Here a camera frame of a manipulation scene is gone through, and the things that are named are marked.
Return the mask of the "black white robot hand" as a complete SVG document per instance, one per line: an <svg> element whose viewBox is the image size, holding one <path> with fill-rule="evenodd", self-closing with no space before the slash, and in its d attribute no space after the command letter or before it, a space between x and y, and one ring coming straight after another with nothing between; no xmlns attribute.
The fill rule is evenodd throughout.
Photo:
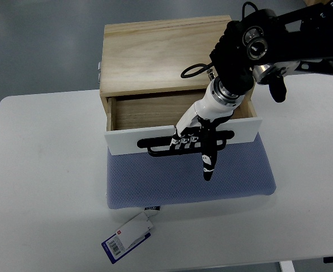
<svg viewBox="0 0 333 272"><path fill-rule="evenodd" d="M229 92L219 77L213 79L203 98L196 101L180 118L173 135L176 140L199 135L212 141L216 128L227 122L234 114L234 110L242 103L244 95L238 96ZM215 169L217 155L202 155L203 178L210 181Z"/></svg>

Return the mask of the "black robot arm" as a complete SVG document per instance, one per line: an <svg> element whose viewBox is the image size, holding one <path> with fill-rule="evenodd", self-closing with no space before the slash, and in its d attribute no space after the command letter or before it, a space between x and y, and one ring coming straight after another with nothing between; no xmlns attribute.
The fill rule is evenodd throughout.
<svg viewBox="0 0 333 272"><path fill-rule="evenodd" d="M288 69L333 75L333 1L280 16L255 9L227 24L210 59L208 65L188 67L181 77L214 67L228 94L242 96L254 83L267 84L272 98L281 103Z"/></svg>

